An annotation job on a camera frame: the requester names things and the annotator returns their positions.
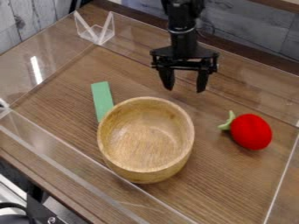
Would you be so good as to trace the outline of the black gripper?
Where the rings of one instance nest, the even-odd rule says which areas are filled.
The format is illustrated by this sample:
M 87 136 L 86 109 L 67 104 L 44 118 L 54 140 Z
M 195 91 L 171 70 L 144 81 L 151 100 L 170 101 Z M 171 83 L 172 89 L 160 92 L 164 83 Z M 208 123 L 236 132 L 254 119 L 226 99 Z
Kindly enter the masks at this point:
M 199 70 L 196 80 L 196 92 L 206 90 L 210 73 L 218 71 L 218 60 L 220 54 L 204 48 L 198 42 L 198 31 L 170 32 L 171 44 L 156 48 L 150 52 L 152 56 L 152 68 L 158 69 L 159 76 L 166 89 L 174 89 L 174 69 Z

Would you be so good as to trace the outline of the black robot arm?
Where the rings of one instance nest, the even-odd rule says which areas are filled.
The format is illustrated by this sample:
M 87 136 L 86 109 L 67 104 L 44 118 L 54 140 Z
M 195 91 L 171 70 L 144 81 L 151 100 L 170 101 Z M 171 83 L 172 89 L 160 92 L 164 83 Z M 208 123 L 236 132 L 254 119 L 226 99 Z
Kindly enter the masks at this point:
M 206 90 L 210 75 L 218 72 L 220 56 L 198 42 L 196 19 L 204 9 L 203 0 L 162 0 L 162 5 L 168 16 L 171 44 L 150 52 L 151 65 L 168 90 L 174 89 L 175 70 L 196 71 L 196 92 L 200 93 Z

